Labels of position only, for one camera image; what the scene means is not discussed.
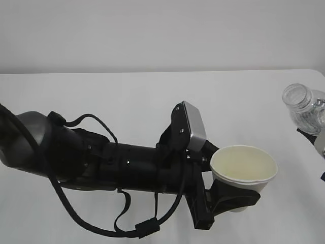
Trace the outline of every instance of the strap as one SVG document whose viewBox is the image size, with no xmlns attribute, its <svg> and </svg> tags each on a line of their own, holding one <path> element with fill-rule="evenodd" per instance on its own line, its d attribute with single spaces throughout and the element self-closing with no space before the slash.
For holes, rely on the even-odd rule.
<svg viewBox="0 0 325 244">
<path fill-rule="evenodd" d="M 120 213 L 120 215 L 117 216 L 117 218 L 114 221 L 114 229 L 115 229 L 116 232 L 125 232 L 125 231 L 123 231 L 123 230 L 121 230 L 120 228 L 117 227 L 116 222 L 130 208 L 130 205 L 131 205 L 131 196 L 130 196 L 129 193 L 122 191 L 122 189 L 118 189 L 117 190 L 117 193 L 123 193 L 123 195 L 125 197 L 125 206 L 124 206 L 124 209 L 122 210 L 122 212 Z"/>
</svg>

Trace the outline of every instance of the silver plate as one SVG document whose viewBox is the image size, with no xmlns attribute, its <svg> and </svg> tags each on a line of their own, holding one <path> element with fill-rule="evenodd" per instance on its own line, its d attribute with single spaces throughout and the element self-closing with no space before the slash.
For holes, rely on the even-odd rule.
<svg viewBox="0 0 325 244">
<path fill-rule="evenodd" d="M 182 104 L 185 107 L 190 131 L 190 140 L 187 148 L 193 151 L 200 151 L 207 140 L 200 111 L 187 101 L 183 101 Z"/>
</svg>

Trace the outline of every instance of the white wall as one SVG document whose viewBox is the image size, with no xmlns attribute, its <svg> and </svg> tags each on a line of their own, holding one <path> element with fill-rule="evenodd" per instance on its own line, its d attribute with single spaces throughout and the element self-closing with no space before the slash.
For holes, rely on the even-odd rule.
<svg viewBox="0 0 325 244">
<path fill-rule="evenodd" d="M 324 0 L 2 0 L 0 73 L 324 73 L 324 10 Z"/>
</svg>

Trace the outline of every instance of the black cylindrical housing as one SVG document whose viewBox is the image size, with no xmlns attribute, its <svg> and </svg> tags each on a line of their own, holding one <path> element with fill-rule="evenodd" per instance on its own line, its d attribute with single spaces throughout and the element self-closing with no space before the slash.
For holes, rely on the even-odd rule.
<svg viewBox="0 0 325 244">
<path fill-rule="evenodd" d="M 106 152 L 114 154 L 115 144 L 108 143 Z M 114 182 L 118 188 L 177 193 L 181 179 L 179 154 L 164 160 L 157 148 L 119 144 L 118 153 L 110 164 L 101 164 L 101 182 Z M 195 185 L 193 167 L 186 163 L 186 188 Z"/>
</svg>

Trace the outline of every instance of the cup rim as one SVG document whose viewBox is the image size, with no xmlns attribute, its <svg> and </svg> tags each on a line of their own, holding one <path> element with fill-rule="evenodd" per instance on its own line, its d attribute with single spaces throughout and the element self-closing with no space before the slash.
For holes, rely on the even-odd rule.
<svg viewBox="0 0 325 244">
<path fill-rule="evenodd" d="M 254 149 L 257 149 L 257 150 L 260 150 L 262 152 L 264 152 L 265 154 L 267 154 L 274 162 L 275 164 L 275 173 L 270 176 L 269 178 L 265 178 L 265 179 L 255 179 L 255 180 L 246 180 L 246 179 L 236 179 L 236 178 L 232 178 L 232 177 L 228 177 L 222 173 L 219 173 L 219 172 L 216 172 L 213 167 L 211 166 L 211 162 L 213 161 L 213 158 L 215 157 L 215 155 L 223 150 L 223 149 L 226 149 L 226 148 L 229 148 L 229 147 L 233 147 L 233 146 L 244 146 L 244 147 L 251 147 L 251 148 L 254 148 Z M 267 153 L 265 150 L 263 149 L 260 149 L 258 147 L 255 147 L 255 146 L 248 146 L 248 145 L 230 145 L 230 146 L 226 146 L 226 147 L 223 147 L 223 148 L 220 148 L 219 150 L 217 150 L 211 157 L 211 160 L 210 160 L 210 168 L 211 168 L 211 171 L 217 176 L 217 177 L 220 177 L 222 178 L 223 180 L 226 180 L 228 182 L 233 182 L 233 183 L 238 183 L 238 184 L 241 184 L 241 185 L 245 185 L 245 186 L 252 186 L 252 185 L 259 185 L 259 184 L 262 184 L 262 183 L 267 183 L 269 182 L 270 180 L 272 180 L 276 174 L 278 173 L 278 165 L 277 163 L 275 162 L 274 158 L 269 154 Z"/>
</svg>

